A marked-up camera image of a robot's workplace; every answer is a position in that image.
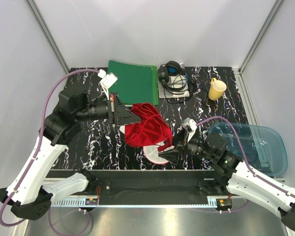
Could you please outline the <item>green folder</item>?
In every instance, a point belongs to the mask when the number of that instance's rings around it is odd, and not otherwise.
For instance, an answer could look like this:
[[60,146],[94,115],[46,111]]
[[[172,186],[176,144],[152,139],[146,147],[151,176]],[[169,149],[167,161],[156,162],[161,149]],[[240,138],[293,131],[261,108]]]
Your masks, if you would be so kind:
[[122,103],[159,104],[157,66],[110,60],[107,72],[113,73],[118,78],[109,88],[109,92],[116,92]]

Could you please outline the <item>yellow mug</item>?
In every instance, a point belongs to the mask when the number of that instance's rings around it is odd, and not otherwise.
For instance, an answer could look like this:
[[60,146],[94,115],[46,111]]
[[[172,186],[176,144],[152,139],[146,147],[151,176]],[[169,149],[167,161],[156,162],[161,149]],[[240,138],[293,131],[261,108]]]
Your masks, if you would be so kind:
[[227,85],[223,81],[212,78],[208,92],[208,98],[212,101],[216,101],[224,94],[226,89]]

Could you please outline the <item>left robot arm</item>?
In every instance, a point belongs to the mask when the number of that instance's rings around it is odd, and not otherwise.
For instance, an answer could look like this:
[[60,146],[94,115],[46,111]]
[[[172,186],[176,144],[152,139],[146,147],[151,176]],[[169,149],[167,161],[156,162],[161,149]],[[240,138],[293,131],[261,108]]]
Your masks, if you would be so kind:
[[141,122],[119,99],[116,92],[90,101],[85,89],[59,93],[59,101],[49,116],[43,115],[42,128],[24,167],[7,188],[0,189],[0,202],[11,206],[18,218],[37,220],[55,203],[75,193],[93,194],[98,178],[86,169],[53,184],[43,181],[53,163],[81,131],[86,120],[106,119],[114,127]]

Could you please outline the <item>white pink mesh laundry bag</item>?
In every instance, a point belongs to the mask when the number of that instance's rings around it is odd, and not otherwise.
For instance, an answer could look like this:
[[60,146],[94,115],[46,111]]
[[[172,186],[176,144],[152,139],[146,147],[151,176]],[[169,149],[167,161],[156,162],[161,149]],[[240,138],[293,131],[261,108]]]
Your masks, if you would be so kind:
[[158,155],[158,147],[163,146],[164,142],[159,142],[155,145],[151,146],[144,146],[143,147],[143,153],[148,161],[150,161],[153,164],[163,165],[167,164],[169,161],[159,157]]

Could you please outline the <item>red bra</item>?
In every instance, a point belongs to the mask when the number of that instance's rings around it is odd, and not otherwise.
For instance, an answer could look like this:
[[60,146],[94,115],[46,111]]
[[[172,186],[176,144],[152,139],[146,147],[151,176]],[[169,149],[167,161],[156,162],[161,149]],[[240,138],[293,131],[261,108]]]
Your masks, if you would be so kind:
[[134,104],[131,112],[141,122],[125,126],[125,142],[131,147],[145,147],[164,142],[158,151],[164,151],[173,144],[171,129],[162,119],[159,111],[150,103]]

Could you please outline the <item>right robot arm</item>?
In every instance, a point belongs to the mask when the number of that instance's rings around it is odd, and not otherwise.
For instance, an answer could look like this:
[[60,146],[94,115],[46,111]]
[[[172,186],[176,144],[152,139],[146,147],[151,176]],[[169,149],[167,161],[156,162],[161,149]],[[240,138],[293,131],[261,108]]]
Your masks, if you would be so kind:
[[188,142],[175,136],[174,148],[159,153],[177,165],[183,156],[190,154],[212,160],[215,170],[214,191],[238,195],[269,210],[295,232],[295,188],[287,186],[251,167],[243,158],[227,149],[226,141],[219,134],[209,134],[204,142]]

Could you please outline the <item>blue transparent plastic bin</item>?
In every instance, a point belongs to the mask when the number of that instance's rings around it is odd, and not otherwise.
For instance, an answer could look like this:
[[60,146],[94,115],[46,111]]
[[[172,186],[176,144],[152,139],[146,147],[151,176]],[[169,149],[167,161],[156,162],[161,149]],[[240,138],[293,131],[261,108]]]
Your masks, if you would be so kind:
[[227,149],[243,157],[237,133],[249,164],[269,177],[281,177],[287,170],[287,153],[281,136],[273,129],[257,125],[217,122],[209,134],[219,134],[227,143]]

